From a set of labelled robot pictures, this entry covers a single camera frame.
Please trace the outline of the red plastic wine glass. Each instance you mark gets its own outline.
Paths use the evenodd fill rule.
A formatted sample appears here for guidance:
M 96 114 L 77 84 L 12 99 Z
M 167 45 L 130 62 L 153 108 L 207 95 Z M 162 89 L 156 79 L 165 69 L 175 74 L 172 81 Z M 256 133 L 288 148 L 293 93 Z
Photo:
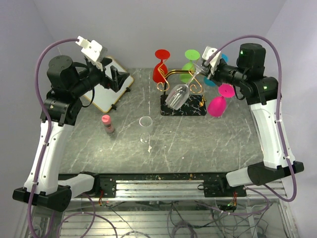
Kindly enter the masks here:
M 165 65 L 165 61 L 169 59 L 170 52 L 166 49 L 156 50 L 155 56 L 160 62 L 155 66 L 153 70 L 153 81 L 155 83 L 165 83 L 165 78 L 163 75 L 168 73 L 167 66 Z

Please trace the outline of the clear wine glass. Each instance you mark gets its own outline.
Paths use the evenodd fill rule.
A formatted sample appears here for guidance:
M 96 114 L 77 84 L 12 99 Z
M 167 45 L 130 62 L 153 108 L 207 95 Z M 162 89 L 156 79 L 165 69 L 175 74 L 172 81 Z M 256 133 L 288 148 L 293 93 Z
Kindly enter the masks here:
M 186 100 L 189 98 L 190 95 L 190 86 L 191 82 L 196 79 L 196 76 L 198 76 L 200 73 L 205 73 L 205 70 L 202 68 L 202 66 L 198 66 L 194 63 L 195 72 L 192 73 L 189 71 L 189 74 L 191 75 L 191 79 L 186 84 L 179 84 L 176 85 L 166 98 L 165 102 L 166 104 L 174 109 L 178 110 L 182 107 L 182 105 L 186 102 Z
M 149 144 L 150 135 L 153 131 L 153 120 L 150 116 L 143 116 L 139 119 L 139 126 L 141 130 L 140 141 L 144 144 Z

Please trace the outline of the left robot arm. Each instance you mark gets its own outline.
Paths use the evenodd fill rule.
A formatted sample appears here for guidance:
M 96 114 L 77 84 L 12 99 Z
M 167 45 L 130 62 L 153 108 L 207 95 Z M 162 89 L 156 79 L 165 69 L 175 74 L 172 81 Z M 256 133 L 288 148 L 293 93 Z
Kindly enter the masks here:
M 124 83 L 130 74 L 111 63 L 111 58 L 104 57 L 98 69 L 88 60 L 74 62 L 65 55 L 50 60 L 47 76 L 52 88 L 44 102 L 47 112 L 41 113 L 36 157 L 23 187 L 13 191 L 14 200 L 62 212 L 73 197 L 82 193 L 95 197 L 100 193 L 100 176 L 96 173 L 80 172 L 67 180 L 59 180 L 58 174 L 66 141 L 83 107 L 81 96 L 97 85 L 113 92 L 127 89 Z

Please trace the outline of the gold wine glass rack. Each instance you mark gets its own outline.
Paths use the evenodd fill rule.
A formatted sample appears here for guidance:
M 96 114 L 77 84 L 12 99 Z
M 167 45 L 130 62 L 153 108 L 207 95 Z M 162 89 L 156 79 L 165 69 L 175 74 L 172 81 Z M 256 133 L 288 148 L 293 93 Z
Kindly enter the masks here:
M 162 59 L 153 72 L 153 81 L 157 83 L 157 89 L 163 93 L 160 99 L 161 114 L 163 116 L 204 116 L 207 113 L 203 96 L 204 89 L 196 76 L 201 74 L 204 76 L 205 84 L 219 87 L 222 83 L 212 77 L 215 76 L 215 70 L 221 61 L 211 61 L 207 72 L 199 71 L 198 65 L 192 61 L 183 69 L 168 71 L 164 62 L 165 60 Z M 185 75 L 186 79 L 183 80 L 183 84 L 176 85 L 170 90 L 168 78 L 173 74 Z

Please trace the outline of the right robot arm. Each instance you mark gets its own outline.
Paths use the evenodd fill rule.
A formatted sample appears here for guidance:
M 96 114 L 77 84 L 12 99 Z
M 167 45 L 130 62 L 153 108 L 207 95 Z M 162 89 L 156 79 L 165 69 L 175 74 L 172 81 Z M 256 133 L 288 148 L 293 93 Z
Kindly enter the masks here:
M 218 184 L 219 192 L 230 196 L 236 186 L 254 184 L 267 186 L 269 182 L 290 176 L 293 182 L 293 201 L 297 195 L 295 174 L 304 170 L 296 161 L 285 133 L 281 114 L 279 82 L 264 75 L 266 50 L 260 44 L 244 43 L 240 46 L 236 66 L 228 65 L 216 48 L 207 46 L 202 54 L 203 63 L 209 62 L 202 74 L 215 84 L 239 87 L 251 110 L 263 152 L 263 160 L 243 169 L 226 174 Z

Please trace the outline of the magenta plastic wine glass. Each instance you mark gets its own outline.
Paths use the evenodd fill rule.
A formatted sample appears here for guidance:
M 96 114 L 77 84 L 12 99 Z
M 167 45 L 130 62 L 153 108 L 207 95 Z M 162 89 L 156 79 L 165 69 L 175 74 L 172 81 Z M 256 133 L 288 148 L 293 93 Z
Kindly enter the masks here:
M 234 88 L 230 84 L 222 84 L 218 88 L 219 96 L 213 98 L 207 111 L 213 117 L 220 117 L 226 110 L 226 99 L 235 95 Z

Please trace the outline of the blue plastic wine glass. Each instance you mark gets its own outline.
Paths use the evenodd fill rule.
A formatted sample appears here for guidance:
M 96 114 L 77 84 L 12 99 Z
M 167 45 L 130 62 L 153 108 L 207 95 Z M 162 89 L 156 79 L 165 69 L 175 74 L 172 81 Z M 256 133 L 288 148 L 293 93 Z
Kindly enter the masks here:
M 221 54 L 222 58 L 224 59 L 225 62 L 228 62 L 228 57 L 225 54 Z M 207 79 L 207 77 L 204 77 L 203 82 L 209 86 L 209 87 L 216 87 L 217 85 L 212 81 Z

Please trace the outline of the green plastic wine glass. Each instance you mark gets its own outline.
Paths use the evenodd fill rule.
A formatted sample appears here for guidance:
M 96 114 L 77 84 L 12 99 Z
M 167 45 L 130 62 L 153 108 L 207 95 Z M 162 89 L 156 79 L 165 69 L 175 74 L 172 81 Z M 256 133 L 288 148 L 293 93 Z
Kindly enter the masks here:
M 194 63 L 200 58 L 200 53 L 197 50 L 194 49 L 189 49 L 185 52 L 185 58 L 189 61 L 186 63 L 183 67 L 182 70 L 191 70 L 195 71 Z M 191 79 L 190 74 L 181 74 L 180 75 L 180 80 L 183 83 L 188 83 L 188 81 Z

